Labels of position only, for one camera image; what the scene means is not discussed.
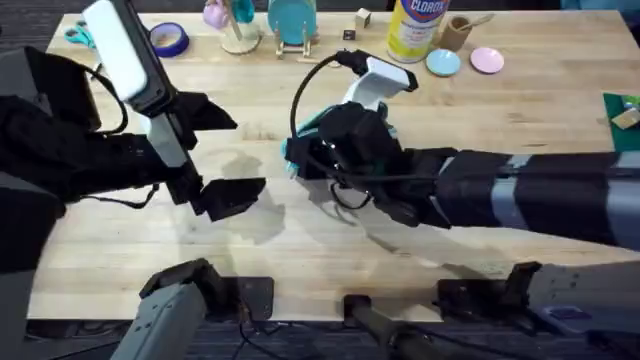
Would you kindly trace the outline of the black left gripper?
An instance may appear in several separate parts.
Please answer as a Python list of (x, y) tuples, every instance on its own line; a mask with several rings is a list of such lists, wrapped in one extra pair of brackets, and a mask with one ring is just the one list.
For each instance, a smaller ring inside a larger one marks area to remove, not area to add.
[(178, 92), (173, 115), (178, 134), (98, 136), (98, 192), (164, 184), (174, 204), (188, 203), (212, 222), (248, 210), (264, 190), (265, 178), (218, 179), (204, 187), (190, 156), (198, 143), (196, 131), (234, 130), (237, 123), (204, 93)]

